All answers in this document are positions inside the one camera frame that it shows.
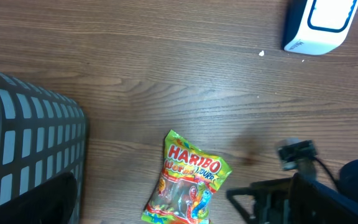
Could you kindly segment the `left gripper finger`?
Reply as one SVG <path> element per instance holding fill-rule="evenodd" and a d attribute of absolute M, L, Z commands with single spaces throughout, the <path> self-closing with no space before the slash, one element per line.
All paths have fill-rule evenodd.
<path fill-rule="evenodd" d="M 77 191 L 73 173 L 62 173 L 0 205 L 0 224 L 68 223 Z"/>

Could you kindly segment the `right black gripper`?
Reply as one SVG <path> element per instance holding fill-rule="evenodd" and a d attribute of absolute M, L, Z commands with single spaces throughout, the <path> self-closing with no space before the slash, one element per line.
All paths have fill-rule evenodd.
<path fill-rule="evenodd" d="M 229 189 L 226 198 L 247 224 L 291 224 L 289 188 L 291 178 L 254 182 L 250 187 Z M 253 217 L 234 198 L 237 195 L 254 196 Z"/>

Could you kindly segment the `green gummy candy bag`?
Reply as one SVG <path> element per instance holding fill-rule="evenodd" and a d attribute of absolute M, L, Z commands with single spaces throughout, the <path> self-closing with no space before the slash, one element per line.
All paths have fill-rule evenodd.
<path fill-rule="evenodd" d="M 148 223 L 211 224 L 209 203 L 232 172 L 174 130 L 164 140 L 163 167 L 141 219 Z"/>

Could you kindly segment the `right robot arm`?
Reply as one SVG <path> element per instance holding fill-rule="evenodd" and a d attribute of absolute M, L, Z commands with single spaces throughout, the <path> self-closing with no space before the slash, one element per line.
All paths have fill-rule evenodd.
<path fill-rule="evenodd" d="M 246 223 L 358 223 L 358 159 L 335 182 L 333 190 L 297 172 L 227 190 L 226 197 Z"/>

